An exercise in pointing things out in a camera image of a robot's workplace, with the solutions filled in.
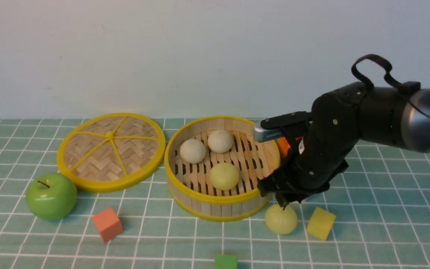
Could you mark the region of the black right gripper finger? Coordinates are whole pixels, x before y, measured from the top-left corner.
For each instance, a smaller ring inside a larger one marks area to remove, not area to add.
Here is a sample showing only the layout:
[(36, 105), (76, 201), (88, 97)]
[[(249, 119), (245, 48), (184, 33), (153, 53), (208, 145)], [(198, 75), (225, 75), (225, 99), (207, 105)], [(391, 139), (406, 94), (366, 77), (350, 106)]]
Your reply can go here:
[(261, 197), (276, 194), (279, 191), (279, 187), (274, 179), (261, 179), (258, 181), (256, 187)]
[(275, 194), (275, 199), (280, 208), (285, 210), (285, 208), (294, 201), (294, 196), (293, 194), (283, 194), (280, 192)]

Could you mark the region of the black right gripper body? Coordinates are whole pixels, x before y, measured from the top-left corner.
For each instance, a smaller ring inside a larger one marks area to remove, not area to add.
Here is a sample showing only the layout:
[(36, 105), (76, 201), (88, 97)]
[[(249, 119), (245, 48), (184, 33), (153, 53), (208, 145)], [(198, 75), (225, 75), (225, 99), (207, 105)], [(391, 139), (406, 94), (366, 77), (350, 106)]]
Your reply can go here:
[(350, 148), (334, 152), (326, 146), (306, 146), (304, 139), (297, 138), (280, 167), (271, 173), (271, 179), (279, 187), (277, 193), (293, 194), (293, 202), (301, 203), (314, 194), (327, 191), (330, 181), (348, 168), (345, 157), (349, 152)]

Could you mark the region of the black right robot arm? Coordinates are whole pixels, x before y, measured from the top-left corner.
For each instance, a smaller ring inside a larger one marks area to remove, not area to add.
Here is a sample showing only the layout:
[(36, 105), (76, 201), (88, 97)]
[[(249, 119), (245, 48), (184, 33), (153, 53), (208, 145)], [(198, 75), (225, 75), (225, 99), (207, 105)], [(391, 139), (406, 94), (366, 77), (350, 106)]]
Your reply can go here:
[(430, 89), (395, 80), (382, 56), (368, 54), (356, 63), (363, 60), (384, 69), (388, 87), (376, 87), (353, 64), (357, 82), (319, 96), (310, 112), (266, 118), (253, 128), (255, 141), (283, 137), (290, 147), (280, 166), (258, 182), (262, 197), (274, 194), (285, 208), (327, 191), (348, 168), (345, 157), (360, 140), (430, 153)]

